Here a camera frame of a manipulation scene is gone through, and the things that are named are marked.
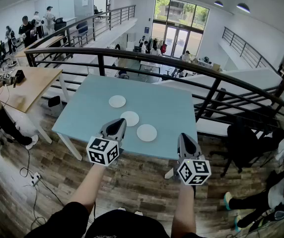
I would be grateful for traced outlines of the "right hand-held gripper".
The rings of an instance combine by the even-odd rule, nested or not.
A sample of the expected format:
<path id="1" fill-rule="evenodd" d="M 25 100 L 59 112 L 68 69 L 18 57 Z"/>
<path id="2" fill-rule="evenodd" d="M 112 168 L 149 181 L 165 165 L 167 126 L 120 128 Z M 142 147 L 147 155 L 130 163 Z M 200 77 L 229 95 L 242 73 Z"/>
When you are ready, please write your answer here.
<path id="1" fill-rule="evenodd" d="M 211 167 L 202 150 L 191 136 L 181 133 L 178 138 L 179 164 L 173 171 L 185 185 L 203 185 L 211 176 Z"/>

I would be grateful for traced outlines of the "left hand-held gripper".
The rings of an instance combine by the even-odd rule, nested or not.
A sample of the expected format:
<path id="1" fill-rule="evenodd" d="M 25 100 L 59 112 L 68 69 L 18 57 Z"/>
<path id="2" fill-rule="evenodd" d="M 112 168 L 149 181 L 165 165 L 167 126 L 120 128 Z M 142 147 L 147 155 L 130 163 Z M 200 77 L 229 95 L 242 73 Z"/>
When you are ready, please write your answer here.
<path id="1" fill-rule="evenodd" d="M 127 121 L 125 118 L 115 119 L 104 124 L 99 131 L 100 137 L 92 136 L 88 142 L 86 152 L 89 161 L 105 167 L 116 161 L 123 152 L 118 141 L 122 141 L 124 138 L 126 128 Z"/>

